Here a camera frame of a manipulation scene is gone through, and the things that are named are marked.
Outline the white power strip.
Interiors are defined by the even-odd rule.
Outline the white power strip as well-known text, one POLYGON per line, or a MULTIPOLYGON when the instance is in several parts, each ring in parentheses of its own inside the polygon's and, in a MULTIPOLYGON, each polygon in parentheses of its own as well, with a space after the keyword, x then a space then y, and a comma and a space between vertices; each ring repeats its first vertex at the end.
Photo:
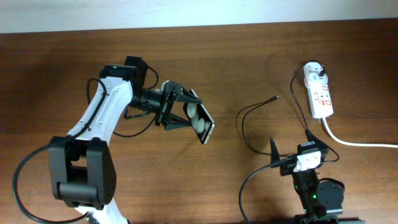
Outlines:
MULTIPOLYGON (((303 70, 325 71, 323 65, 317 61, 307 62, 304 65, 303 70)), ((323 119, 333 114, 333 106, 328 84, 321 85, 315 88, 307 88, 307 92, 313 118, 323 119)))

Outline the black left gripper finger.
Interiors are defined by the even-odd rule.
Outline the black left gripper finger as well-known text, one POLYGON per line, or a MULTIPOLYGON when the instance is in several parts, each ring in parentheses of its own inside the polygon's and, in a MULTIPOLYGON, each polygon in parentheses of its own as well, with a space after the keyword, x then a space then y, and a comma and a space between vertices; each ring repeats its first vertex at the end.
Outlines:
POLYGON ((187 128, 190 126, 191 123, 189 122, 189 120, 186 120, 173 113, 169 114, 169 116, 164 121, 164 129, 166 131, 171 131, 178 128, 187 128))
POLYGON ((194 103, 194 104, 202 103, 201 99, 199 99, 197 96, 193 95, 184 88, 181 88, 180 90, 177 91, 177 96, 175 100, 177 102, 182 102, 182 103, 194 103))

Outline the black samsung galaxy phone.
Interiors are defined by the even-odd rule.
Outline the black samsung galaxy phone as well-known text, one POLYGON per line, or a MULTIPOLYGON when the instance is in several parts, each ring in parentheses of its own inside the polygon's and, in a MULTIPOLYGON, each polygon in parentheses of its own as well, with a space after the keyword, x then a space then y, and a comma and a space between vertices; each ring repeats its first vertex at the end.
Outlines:
POLYGON ((215 122, 203 103, 185 103, 183 110, 202 144, 207 144, 215 128, 215 122))

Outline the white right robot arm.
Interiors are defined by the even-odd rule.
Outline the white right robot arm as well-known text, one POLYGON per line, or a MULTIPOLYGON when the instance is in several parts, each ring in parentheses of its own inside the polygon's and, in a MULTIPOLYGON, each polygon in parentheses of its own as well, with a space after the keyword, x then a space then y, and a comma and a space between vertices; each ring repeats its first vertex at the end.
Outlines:
POLYGON ((345 185, 332 178, 318 178, 316 169, 326 163, 329 147, 305 130, 307 142, 297 146, 297 153, 282 159, 276 143, 270 139, 271 167, 281 176, 290 175, 304 214, 294 216, 294 222, 305 223, 365 223, 358 218, 339 218, 343 213, 345 185))

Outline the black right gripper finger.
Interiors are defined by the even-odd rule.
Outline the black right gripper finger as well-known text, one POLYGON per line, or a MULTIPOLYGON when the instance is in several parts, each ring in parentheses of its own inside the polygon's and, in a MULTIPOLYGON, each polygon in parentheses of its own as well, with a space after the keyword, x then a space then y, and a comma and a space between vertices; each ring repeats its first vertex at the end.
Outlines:
POLYGON ((270 138, 270 145, 271 145, 271 164, 278 163, 280 161, 280 154, 273 138, 270 138))
POLYGON ((313 141, 320 148, 320 150, 328 149, 328 146, 323 141, 314 136, 309 129, 305 130, 305 135, 307 137, 307 140, 309 142, 313 141))

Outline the white usb charger adapter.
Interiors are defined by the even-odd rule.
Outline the white usb charger adapter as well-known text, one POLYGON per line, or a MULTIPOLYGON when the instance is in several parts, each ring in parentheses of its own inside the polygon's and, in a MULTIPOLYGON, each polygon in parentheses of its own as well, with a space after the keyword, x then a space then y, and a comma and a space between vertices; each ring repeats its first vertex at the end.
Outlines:
POLYGON ((315 88, 328 83, 328 76, 324 70, 305 70, 304 84, 307 88, 315 88))

